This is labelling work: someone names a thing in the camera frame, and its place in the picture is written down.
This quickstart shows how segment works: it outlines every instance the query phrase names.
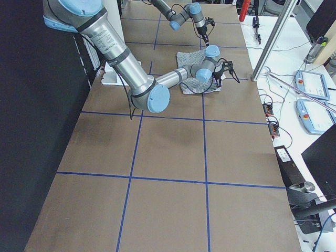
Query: table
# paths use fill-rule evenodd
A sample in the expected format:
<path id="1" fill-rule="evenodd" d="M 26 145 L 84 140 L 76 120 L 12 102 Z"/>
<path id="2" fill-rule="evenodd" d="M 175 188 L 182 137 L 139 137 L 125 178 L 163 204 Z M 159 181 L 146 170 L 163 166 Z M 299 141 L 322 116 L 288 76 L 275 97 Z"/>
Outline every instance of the table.
<path id="1" fill-rule="evenodd" d="M 122 87 L 96 80 L 26 251 L 300 251 L 236 8 L 202 8 L 240 84 L 174 87 L 164 112 L 130 121 Z M 128 2 L 122 25 L 154 76 L 203 48 L 191 22 L 173 32 L 141 2 Z"/>
<path id="2" fill-rule="evenodd" d="M 244 22 L 242 22 L 241 28 L 244 33 L 244 38 L 246 41 L 246 46 L 249 51 L 251 64 L 252 67 L 254 68 L 262 53 L 262 50 L 256 48 L 264 48 L 277 18 L 263 17 L 263 16 L 259 17 L 260 20 L 259 33 L 261 34 L 262 38 L 261 45 L 259 45 L 254 38 L 252 19 L 253 19 L 252 16 L 247 16 Z M 304 69 L 305 65 L 302 65 L 303 59 L 307 55 L 311 46 L 310 43 L 308 43 L 308 39 L 301 30 L 295 18 L 289 18 L 283 32 L 281 33 L 276 43 L 274 50 L 290 49 L 297 46 L 300 47 L 289 51 L 272 52 L 268 62 L 266 63 L 266 66 L 268 66 L 272 72 L 277 73 L 279 75 L 294 75 L 298 69 L 300 68 Z M 328 87 L 335 88 L 335 84 L 330 78 L 324 66 L 319 66 L 315 64 L 307 65 L 306 70 L 311 69 L 313 69 L 314 72 L 324 74 Z M 280 78 L 286 81 L 287 83 L 291 83 L 293 80 L 292 76 L 281 76 Z M 261 76 L 258 79 L 257 85 L 260 94 L 265 94 L 266 91 L 267 94 L 274 99 L 274 101 L 282 101 L 282 99 L 279 96 L 270 92 L 270 89 L 281 96 L 285 96 L 288 90 L 287 87 L 281 86 L 277 81 L 273 80 L 272 78 L 269 78 L 269 82 L 270 86 L 268 86 L 265 76 Z M 330 95 L 331 95 L 330 102 L 335 103 L 336 93 L 330 91 Z M 286 129 L 293 137 L 293 143 L 291 147 L 288 149 L 289 154 L 291 155 L 292 159 L 294 160 L 295 164 L 297 165 L 298 169 L 300 170 L 301 174 L 306 179 L 306 181 L 311 181 L 316 185 L 316 182 L 311 176 L 306 164 L 304 163 L 301 154 L 319 136 L 308 134 L 300 122 L 300 119 L 296 113 L 295 108 L 295 101 L 300 97 L 301 96 L 299 96 L 293 90 L 290 90 L 288 92 L 288 95 L 286 96 L 281 112 L 281 117 L 280 117 L 281 104 L 274 104 L 273 111 L 275 116 L 278 119 L 280 118 L 280 126 Z M 290 143 L 290 137 L 282 130 L 280 130 L 280 134 L 281 137 L 275 138 L 274 146 L 280 146 L 280 145 L 288 146 Z M 318 187 L 315 192 L 317 193 L 318 196 L 323 195 Z M 302 233 L 299 227 L 297 227 L 297 232 L 300 239 L 302 251 L 310 251 L 313 248 L 313 242 L 316 241 L 318 234 L 314 233 L 305 235 Z M 326 250 L 332 251 L 335 248 L 336 248 L 336 233 L 334 232 L 323 234 L 317 251 L 326 251 Z"/>

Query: red object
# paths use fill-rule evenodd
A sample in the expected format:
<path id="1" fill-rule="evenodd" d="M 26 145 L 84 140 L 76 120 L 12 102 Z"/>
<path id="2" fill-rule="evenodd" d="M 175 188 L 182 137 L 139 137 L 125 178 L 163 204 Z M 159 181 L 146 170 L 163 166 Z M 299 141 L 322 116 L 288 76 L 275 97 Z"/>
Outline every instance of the red object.
<path id="1" fill-rule="evenodd" d="M 242 10 L 240 12 L 240 16 L 239 16 L 239 21 L 243 22 L 248 10 L 248 7 L 250 6 L 251 0 L 244 0 L 243 6 L 242 6 Z"/>

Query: black monitor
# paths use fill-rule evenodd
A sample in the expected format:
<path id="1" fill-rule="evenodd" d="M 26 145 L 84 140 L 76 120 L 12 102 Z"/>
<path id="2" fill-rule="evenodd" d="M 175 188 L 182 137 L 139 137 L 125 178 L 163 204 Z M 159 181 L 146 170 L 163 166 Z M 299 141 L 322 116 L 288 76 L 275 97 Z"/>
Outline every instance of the black monitor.
<path id="1" fill-rule="evenodd" d="M 313 142 L 302 157 L 326 198 L 336 197 L 336 124 Z"/>

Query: white table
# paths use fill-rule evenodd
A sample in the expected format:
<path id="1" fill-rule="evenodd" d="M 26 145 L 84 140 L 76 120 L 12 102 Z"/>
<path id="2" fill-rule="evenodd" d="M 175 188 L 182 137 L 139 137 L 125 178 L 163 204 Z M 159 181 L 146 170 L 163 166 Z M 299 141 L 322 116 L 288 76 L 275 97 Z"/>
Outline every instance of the white table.
<path id="1" fill-rule="evenodd" d="M 260 28 L 259 33 L 261 34 L 261 45 L 255 39 L 255 30 L 252 27 L 253 16 L 246 16 L 244 22 L 241 23 L 241 28 L 243 30 L 246 46 L 248 47 L 249 57 L 252 64 L 252 67 L 255 68 L 258 59 L 262 53 L 261 49 L 255 48 L 264 48 L 269 38 L 269 35 L 276 23 L 277 17 L 259 17 Z M 299 24 L 295 20 L 295 18 L 289 18 L 287 24 L 281 33 L 274 50 L 284 50 L 290 49 L 293 47 L 300 46 L 304 43 L 307 43 L 308 39 L 305 34 L 301 30 Z M 270 58 L 268 59 L 266 66 L 271 69 L 272 72 L 277 73 L 279 75 L 294 75 L 298 69 L 304 69 L 303 59 L 307 55 L 311 45 L 307 43 L 303 46 L 295 48 L 289 51 L 273 51 Z M 324 74 L 327 85 L 329 88 L 335 88 L 335 84 L 330 78 L 324 66 L 318 66 L 315 64 L 307 65 L 306 70 L 314 69 L 314 72 L 318 72 L 320 74 Z M 293 80 L 292 76 L 283 76 L 279 77 L 287 83 L 291 83 Z M 288 88 L 285 86 L 281 86 L 279 82 L 269 77 L 269 86 L 271 90 L 280 96 L 284 97 L 287 93 Z M 257 81 L 258 89 L 260 94 L 266 93 L 270 95 L 274 101 L 282 101 L 282 99 L 273 94 L 270 91 L 265 75 L 259 77 Z M 331 100 L 330 102 L 336 103 L 336 91 L 330 91 Z M 296 113 L 295 101 L 301 97 L 295 93 L 292 89 L 289 90 L 285 102 L 283 104 L 281 118 L 280 118 L 280 110 L 281 103 L 275 103 L 273 105 L 273 112 L 277 119 L 280 119 L 280 126 L 287 130 L 292 138 L 293 143 L 290 148 L 288 148 L 288 152 L 299 168 L 301 174 L 306 179 L 306 181 L 313 182 L 316 185 L 315 180 L 311 176 L 306 164 L 302 159 L 302 152 L 311 145 L 319 136 L 318 135 L 310 135 L 304 129 L 303 125 L 300 122 L 300 119 Z M 290 144 L 290 137 L 280 129 L 280 137 L 275 138 L 273 142 L 274 146 L 288 146 Z M 323 195 L 320 189 L 317 187 L 315 193 L 320 196 Z M 336 250 L 336 228 L 333 233 L 323 233 L 321 236 L 317 251 L 335 251 Z M 297 226 L 297 232 L 300 240 L 300 245 L 302 251 L 311 251 L 313 248 L 313 243 L 316 241 L 318 237 L 318 233 L 313 233 L 309 235 L 305 235 L 302 233 L 300 227 Z"/>

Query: gray towel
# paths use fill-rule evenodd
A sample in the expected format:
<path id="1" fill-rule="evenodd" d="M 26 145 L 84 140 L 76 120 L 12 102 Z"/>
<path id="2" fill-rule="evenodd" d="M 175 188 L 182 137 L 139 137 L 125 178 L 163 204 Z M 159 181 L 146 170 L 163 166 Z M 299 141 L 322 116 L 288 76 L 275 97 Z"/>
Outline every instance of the gray towel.
<path id="1" fill-rule="evenodd" d="M 200 64 L 205 58 L 205 49 L 195 52 L 177 52 L 177 65 L 182 67 L 184 65 Z M 185 95 L 192 95 L 194 93 L 210 93 L 220 91 L 216 82 L 211 78 L 207 83 L 202 83 L 196 78 L 188 78 L 182 81 L 185 84 L 180 84 L 181 90 Z"/>

